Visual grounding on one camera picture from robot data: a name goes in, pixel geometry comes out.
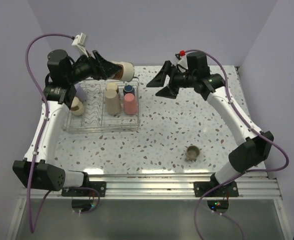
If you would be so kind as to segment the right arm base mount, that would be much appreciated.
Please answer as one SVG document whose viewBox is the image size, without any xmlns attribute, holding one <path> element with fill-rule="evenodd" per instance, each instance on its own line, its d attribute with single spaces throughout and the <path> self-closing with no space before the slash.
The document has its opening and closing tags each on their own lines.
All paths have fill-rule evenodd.
<svg viewBox="0 0 294 240">
<path fill-rule="evenodd" d="M 197 198 L 223 198 L 223 197 L 238 197 L 238 187 L 235 181 L 222 185 L 215 181 L 195 181 L 193 183 L 194 195 Z"/>
</svg>

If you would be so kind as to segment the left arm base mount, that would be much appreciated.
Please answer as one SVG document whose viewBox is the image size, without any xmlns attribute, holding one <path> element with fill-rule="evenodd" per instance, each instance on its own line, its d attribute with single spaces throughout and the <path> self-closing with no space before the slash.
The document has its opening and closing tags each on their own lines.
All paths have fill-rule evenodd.
<svg viewBox="0 0 294 240">
<path fill-rule="evenodd" d="M 61 195 L 63 197 L 104 197 L 106 194 L 106 181 L 89 181 L 85 186 L 69 187 L 62 189 Z"/>
</svg>

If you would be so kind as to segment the dark blue ceramic mug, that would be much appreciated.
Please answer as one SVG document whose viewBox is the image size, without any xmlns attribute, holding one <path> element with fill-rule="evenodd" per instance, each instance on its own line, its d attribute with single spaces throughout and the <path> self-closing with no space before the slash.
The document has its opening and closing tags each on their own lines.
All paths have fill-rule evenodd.
<svg viewBox="0 0 294 240">
<path fill-rule="evenodd" d="M 135 89 L 132 85 L 128 84 L 123 87 L 123 94 L 132 94 L 135 95 Z"/>
</svg>

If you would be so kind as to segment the small olive handled cup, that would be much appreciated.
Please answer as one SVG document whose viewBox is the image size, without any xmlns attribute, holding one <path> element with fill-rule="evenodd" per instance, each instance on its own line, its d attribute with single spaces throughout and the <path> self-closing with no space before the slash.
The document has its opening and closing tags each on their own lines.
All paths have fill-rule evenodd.
<svg viewBox="0 0 294 240">
<path fill-rule="evenodd" d="M 200 149 L 195 145 L 190 145 L 185 151 L 185 159 L 187 161 L 195 161 L 200 155 Z"/>
</svg>

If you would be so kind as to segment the pink plastic cup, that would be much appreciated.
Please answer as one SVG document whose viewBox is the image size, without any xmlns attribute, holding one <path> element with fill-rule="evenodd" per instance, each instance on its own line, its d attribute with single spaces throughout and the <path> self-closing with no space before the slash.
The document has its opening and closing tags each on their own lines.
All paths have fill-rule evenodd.
<svg viewBox="0 0 294 240">
<path fill-rule="evenodd" d="M 123 99 L 124 112 L 127 115 L 134 115 L 138 111 L 138 104 L 136 97 L 132 93 L 127 93 L 124 95 Z"/>
</svg>

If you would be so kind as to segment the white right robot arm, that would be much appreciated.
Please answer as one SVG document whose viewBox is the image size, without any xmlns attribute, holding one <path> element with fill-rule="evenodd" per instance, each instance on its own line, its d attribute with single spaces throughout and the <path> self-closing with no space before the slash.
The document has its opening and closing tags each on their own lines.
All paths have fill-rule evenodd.
<svg viewBox="0 0 294 240">
<path fill-rule="evenodd" d="M 167 60 L 146 86 L 160 88 L 156 96 L 169 99 L 177 98 L 181 88 L 192 88 L 224 120 L 237 148 L 229 154 L 228 162 L 210 178 L 210 192 L 214 196 L 221 196 L 227 191 L 227 181 L 233 181 L 239 174 L 267 159 L 273 135 L 269 131 L 263 132 L 245 115 L 229 93 L 224 77 L 211 74 L 206 53 L 182 51 L 176 57 L 182 59 L 183 55 L 186 55 L 186 67 Z"/>
</svg>

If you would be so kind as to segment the steel wire dish rack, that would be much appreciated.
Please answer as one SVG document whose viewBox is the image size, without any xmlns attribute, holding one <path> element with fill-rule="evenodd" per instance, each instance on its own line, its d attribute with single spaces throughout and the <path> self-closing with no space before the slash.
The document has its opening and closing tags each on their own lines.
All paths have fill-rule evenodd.
<svg viewBox="0 0 294 240">
<path fill-rule="evenodd" d="M 120 113 L 110 115 L 106 111 L 105 87 L 107 84 L 116 83 L 119 88 L 120 103 L 123 105 L 123 88 L 131 85 L 135 91 L 136 99 L 139 98 L 139 78 L 134 77 L 130 82 L 118 80 L 97 81 L 88 79 L 80 83 L 85 91 L 87 99 L 83 103 L 85 112 L 81 116 L 69 113 L 62 125 L 62 130 L 70 134 L 112 132 L 112 131 L 134 131 L 140 125 L 140 115 L 136 112 L 127 115 L 122 108 Z"/>
</svg>

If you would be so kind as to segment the beige plastic cup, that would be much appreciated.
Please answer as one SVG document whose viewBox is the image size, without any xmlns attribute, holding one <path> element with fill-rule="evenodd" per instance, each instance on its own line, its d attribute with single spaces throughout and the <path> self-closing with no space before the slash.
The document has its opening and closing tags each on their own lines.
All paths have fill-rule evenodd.
<svg viewBox="0 0 294 240">
<path fill-rule="evenodd" d="M 121 103 L 118 93 L 113 89 L 105 91 L 105 107 L 110 115 L 116 115 L 121 111 Z"/>
</svg>

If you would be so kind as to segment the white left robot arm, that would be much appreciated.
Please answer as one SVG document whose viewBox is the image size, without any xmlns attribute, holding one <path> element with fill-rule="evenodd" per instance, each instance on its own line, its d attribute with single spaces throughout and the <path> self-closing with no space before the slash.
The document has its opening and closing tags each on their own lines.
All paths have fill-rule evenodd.
<svg viewBox="0 0 294 240">
<path fill-rule="evenodd" d="M 75 84 L 87 79 L 119 79 L 123 67 L 104 59 L 96 50 L 72 61 L 65 50 L 48 54 L 48 76 L 52 79 L 41 91 L 42 113 L 34 139 L 22 160 L 13 163 L 13 171 L 28 190 L 59 191 L 73 188 L 79 196 L 91 189 L 88 175 L 69 171 L 53 164 L 59 132 L 76 95 Z"/>
</svg>

